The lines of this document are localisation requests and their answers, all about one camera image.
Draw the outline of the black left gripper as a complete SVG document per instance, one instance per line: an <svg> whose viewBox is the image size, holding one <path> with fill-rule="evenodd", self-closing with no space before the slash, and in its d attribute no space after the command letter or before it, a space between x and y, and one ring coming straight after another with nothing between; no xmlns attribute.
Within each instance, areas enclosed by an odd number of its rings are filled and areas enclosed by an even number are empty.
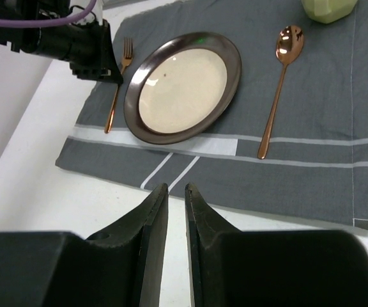
<svg viewBox="0 0 368 307"><path fill-rule="evenodd" d="M0 1L0 19L47 21L83 12L88 1ZM81 20L53 27L0 27L0 45L70 64L78 79L123 83L114 55L111 27L102 17L102 2Z"/></svg>

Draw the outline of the copper fork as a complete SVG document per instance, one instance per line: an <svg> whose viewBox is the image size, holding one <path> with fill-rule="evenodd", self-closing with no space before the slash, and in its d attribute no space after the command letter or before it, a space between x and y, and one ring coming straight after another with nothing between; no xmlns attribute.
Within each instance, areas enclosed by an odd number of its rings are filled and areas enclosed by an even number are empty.
<svg viewBox="0 0 368 307"><path fill-rule="evenodd" d="M125 73L125 70L130 66L133 60L133 56L134 56L133 40L131 38L124 38L123 58L121 60L121 70L120 70L121 75L123 75ZM108 119L104 127L104 132L106 134L110 133L112 129L119 90L120 90L120 86L118 86L115 91L114 98L113 98L112 105L111 105L111 110L109 112Z"/></svg>

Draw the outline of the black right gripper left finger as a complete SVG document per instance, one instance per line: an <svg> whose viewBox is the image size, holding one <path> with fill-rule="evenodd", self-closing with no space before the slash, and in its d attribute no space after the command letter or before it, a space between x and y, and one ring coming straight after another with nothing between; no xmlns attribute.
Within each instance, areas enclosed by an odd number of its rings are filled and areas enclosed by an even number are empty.
<svg viewBox="0 0 368 307"><path fill-rule="evenodd" d="M0 306L158 306L168 187L86 239L0 232Z"/></svg>

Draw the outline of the dark rimmed cream plate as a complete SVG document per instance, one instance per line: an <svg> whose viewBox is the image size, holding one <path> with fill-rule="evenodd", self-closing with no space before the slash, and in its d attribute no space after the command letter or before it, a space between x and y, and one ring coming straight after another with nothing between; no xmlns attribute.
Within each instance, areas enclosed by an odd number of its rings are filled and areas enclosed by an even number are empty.
<svg viewBox="0 0 368 307"><path fill-rule="evenodd" d="M171 145L209 128L238 89L242 60L223 35L194 32L154 50L126 89L124 117L143 142Z"/></svg>

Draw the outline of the copper spoon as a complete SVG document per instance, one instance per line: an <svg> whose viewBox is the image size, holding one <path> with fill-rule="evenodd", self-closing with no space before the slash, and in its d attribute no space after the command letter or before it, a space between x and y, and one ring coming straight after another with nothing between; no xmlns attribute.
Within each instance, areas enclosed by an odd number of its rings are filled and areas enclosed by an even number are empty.
<svg viewBox="0 0 368 307"><path fill-rule="evenodd" d="M284 82L287 67L299 57L304 46L304 35L300 27L292 25L284 28L277 39L275 55L276 58L282 64L282 70L280 73L280 79L275 92L272 108L268 117L268 121L263 133L263 137L257 151L258 159L265 159L270 146L270 138L272 135L273 125L275 121L275 115L277 106L279 103L279 97Z"/></svg>

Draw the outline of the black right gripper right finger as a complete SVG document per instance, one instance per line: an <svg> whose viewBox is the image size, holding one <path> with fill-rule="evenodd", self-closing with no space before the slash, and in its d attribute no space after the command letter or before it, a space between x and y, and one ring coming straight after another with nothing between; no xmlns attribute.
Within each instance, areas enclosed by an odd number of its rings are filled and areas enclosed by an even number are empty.
<svg viewBox="0 0 368 307"><path fill-rule="evenodd" d="M194 306L368 306L368 254L342 230L243 232L185 188Z"/></svg>

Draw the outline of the grey striped cloth placemat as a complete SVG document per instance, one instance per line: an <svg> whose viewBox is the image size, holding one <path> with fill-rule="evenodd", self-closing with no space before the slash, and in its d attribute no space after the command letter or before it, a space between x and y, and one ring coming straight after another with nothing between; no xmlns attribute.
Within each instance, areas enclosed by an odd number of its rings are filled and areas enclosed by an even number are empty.
<svg viewBox="0 0 368 307"><path fill-rule="evenodd" d="M279 33L298 26L299 57L286 70L265 159L257 158L280 79ZM368 1L329 25L310 20L299 1L177 1L126 18L114 38L134 41L125 81L157 47L211 31L242 60L238 91L203 134L153 146L135 137L118 107L115 129L100 131L114 86L98 83L57 158L59 168L151 190L187 183L221 207L315 219L368 230Z"/></svg>

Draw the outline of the pale green mug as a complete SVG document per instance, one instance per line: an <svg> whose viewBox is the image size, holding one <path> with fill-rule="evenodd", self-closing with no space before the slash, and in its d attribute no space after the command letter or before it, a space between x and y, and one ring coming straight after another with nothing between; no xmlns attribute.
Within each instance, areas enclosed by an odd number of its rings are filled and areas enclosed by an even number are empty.
<svg viewBox="0 0 368 307"><path fill-rule="evenodd" d="M307 16L322 24L330 24L348 16L357 0L301 0Z"/></svg>

